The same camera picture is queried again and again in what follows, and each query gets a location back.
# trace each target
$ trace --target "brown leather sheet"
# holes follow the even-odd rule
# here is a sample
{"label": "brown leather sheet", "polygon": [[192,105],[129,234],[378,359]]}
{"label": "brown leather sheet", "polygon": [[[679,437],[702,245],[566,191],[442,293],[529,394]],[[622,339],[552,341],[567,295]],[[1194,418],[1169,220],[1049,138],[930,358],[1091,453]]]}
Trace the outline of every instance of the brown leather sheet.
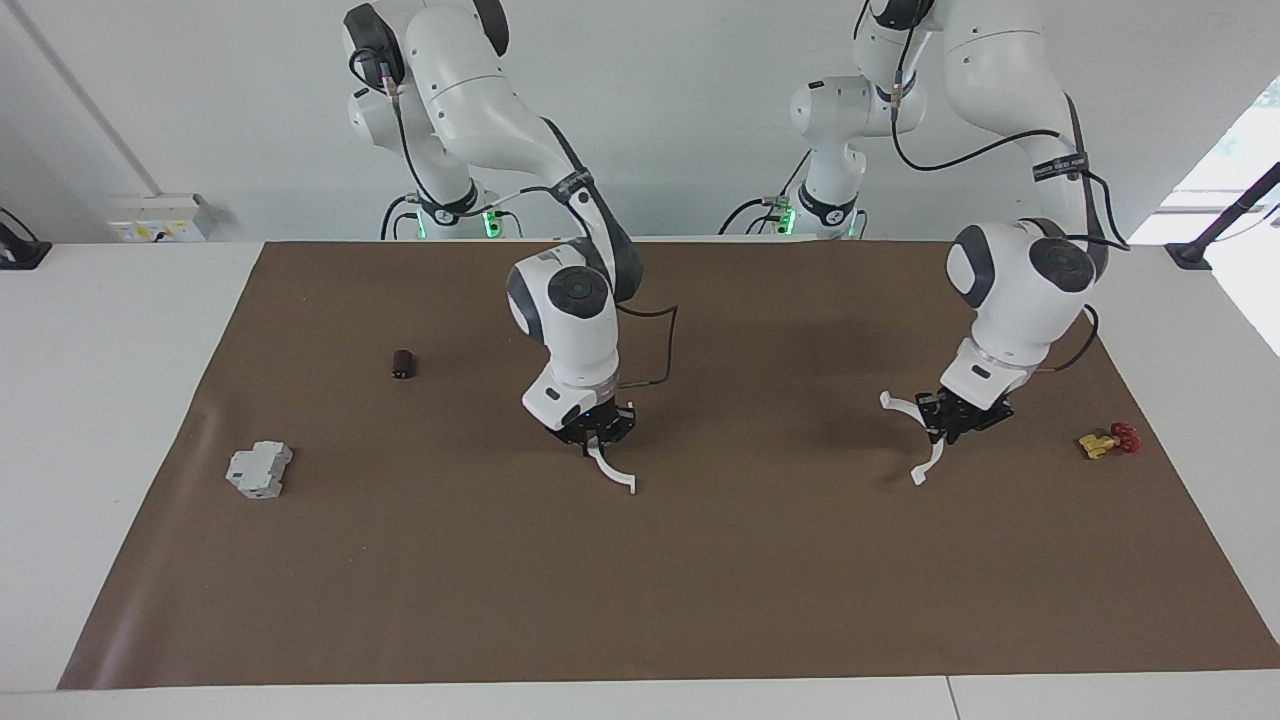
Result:
{"label": "brown leather sheet", "polygon": [[[972,322],[946,246],[644,246],[634,305],[682,310],[672,380],[621,395],[635,497],[520,405],[532,251],[269,245],[60,687],[1280,666],[1101,346],[911,486],[877,396],[936,389]],[[660,375],[664,323],[622,333]],[[1115,420],[1144,451],[1084,460]],[[223,479],[260,439],[278,500]]]}

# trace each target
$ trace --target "brown table surface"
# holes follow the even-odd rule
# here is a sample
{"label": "brown table surface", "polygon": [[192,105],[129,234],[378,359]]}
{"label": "brown table surface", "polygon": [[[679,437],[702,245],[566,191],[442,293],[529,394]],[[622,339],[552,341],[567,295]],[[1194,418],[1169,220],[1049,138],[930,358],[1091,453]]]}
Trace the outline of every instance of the brown table surface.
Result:
{"label": "brown table surface", "polygon": [[[946,246],[643,246],[634,305],[681,315],[672,380],[620,396],[635,497],[520,405],[532,250],[269,245],[61,687],[1280,666],[1101,346],[911,486],[877,396],[936,389],[972,322]],[[660,375],[663,320],[622,336]],[[1084,460],[1115,420],[1143,452]],[[255,502],[223,475],[260,439],[296,459]]]}

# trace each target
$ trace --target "white plastic object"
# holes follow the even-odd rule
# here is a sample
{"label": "white plastic object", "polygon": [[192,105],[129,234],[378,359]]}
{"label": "white plastic object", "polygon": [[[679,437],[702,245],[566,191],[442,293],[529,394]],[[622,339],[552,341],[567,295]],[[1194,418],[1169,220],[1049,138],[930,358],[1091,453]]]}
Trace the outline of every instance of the white plastic object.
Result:
{"label": "white plastic object", "polygon": [[[913,404],[913,402],[908,402],[905,400],[897,400],[897,398],[891,397],[888,392],[882,392],[881,393],[881,407],[883,407],[884,410],[892,410],[895,413],[901,413],[901,414],[911,418],[916,423],[919,423],[922,428],[928,429],[928,425],[924,424],[924,418],[920,416],[920,409],[916,407],[915,404]],[[947,448],[947,443],[940,439],[938,442],[933,443],[933,451],[932,451],[932,456],[929,457],[929,461],[925,462],[924,465],[918,465],[918,466],[915,466],[915,468],[911,469],[911,480],[915,483],[916,487],[920,487],[920,486],[924,484],[924,480],[928,479],[925,477],[927,473],[929,470],[932,470],[933,466],[937,465],[940,460],[942,460],[942,451],[946,450],[946,448]]]}
{"label": "white plastic object", "polygon": [[253,450],[232,456],[227,479],[250,500],[280,497],[284,466],[293,460],[293,451],[283,442],[256,442]]}
{"label": "white plastic object", "polygon": [[618,483],[620,486],[626,486],[627,488],[631,489],[631,495],[636,493],[636,477],[627,475],[626,473],[620,473],[618,470],[614,470],[612,465],[609,465],[608,460],[604,459],[604,452],[600,450],[599,438],[591,438],[586,441],[586,454],[590,455],[593,460],[595,460],[595,464],[600,468],[600,471],[604,473],[605,478],[609,478],[611,480]]}

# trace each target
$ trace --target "robotic arm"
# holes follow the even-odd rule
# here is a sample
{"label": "robotic arm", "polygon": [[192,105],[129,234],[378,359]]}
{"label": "robotic arm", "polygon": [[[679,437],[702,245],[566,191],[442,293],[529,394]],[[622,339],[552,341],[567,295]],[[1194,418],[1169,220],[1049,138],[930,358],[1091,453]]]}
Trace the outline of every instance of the robotic arm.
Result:
{"label": "robotic arm", "polygon": [[[1083,310],[1106,269],[1108,241],[1080,124],[1050,68],[1036,0],[869,0],[854,40],[863,77],[810,83],[794,102],[792,118],[814,151],[796,190],[805,211],[797,225],[829,237],[847,227],[865,173],[851,141],[891,136],[901,152],[899,135],[919,124],[925,106],[916,64],[938,32],[952,108],[1012,138],[1000,143],[1023,149],[1043,215],[970,225],[951,249],[951,284],[978,318],[942,374],[942,388],[916,396],[909,413],[936,445],[950,445],[1012,415],[1009,393],[1030,379]],[[959,164],[904,160],[918,170]]]}
{"label": "robotic arm", "polygon": [[[507,29],[500,5],[497,0],[381,0],[361,8],[372,12],[364,14],[372,26],[381,23],[379,32],[388,37],[381,44],[385,50],[365,61],[364,72],[390,78],[390,83],[379,81],[393,87],[389,96],[403,109],[406,129],[410,118],[417,118],[421,152],[411,147],[413,161],[431,161],[424,184],[440,200],[462,199],[445,211],[468,213],[463,205],[475,191],[467,190],[465,173],[475,165],[538,176],[544,186],[526,191],[552,195],[582,225],[585,237],[517,263],[507,281],[520,329],[550,351],[524,404],[559,439],[581,445],[584,451],[621,441],[635,425],[635,413],[620,409],[614,398],[614,307],[636,293],[644,265],[563,133],[530,110],[503,73],[498,58],[506,50]],[[357,38],[349,28],[348,17],[353,51],[367,47],[361,42],[371,36],[376,41],[372,32]],[[367,124],[371,113],[364,117]],[[428,136],[428,128],[435,136]]]}

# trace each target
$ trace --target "white wall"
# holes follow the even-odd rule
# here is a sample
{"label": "white wall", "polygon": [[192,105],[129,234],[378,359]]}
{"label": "white wall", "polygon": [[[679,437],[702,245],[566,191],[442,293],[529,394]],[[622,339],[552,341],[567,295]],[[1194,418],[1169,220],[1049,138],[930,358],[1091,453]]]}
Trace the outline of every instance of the white wall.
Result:
{"label": "white wall", "polygon": [[[347,128],[355,81],[339,38],[355,0],[3,0],[12,33],[5,3],[29,14],[165,192],[198,192],[219,209],[223,240],[369,237],[387,201],[410,187],[393,155]],[[1280,73],[1274,0],[1044,4],[1056,69],[1079,105],[1096,169],[1117,191],[1124,229]],[[767,0],[507,5],[506,69],[564,128],[634,234],[714,232],[741,200],[777,191],[805,149],[787,119],[790,96],[809,79],[852,72],[849,36],[860,8],[856,0],[812,0],[803,13]],[[927,68],[937,68],[940,45]],[[6,86],[41,64],[29,42],[13,51],[23,56],[0,56]],[[951,113],[938,81],[936,73],[924,81],[929,114],[904,138],[919,160],[991,140]],[[5,147],[10,137],[33,136],[60,146],[36,154],[49,176],[92,186],[90,197],[138,191],[108,145],[68,152],[77,133],[46,122],[60,110],[45,95],[26,97],[0,110]],[[1014,149],[932,176],[905,169],[887,141],[864,150],[870,236],[947,237],[973,220],[1034,211]],[[524,181],[479,177],[498,191]],[[13,192],[5,183],[0,191]],[[573,229],[547,199],[512,209],[531,233]],[[40,222],[54,222],[54,213],[31,210]]]}

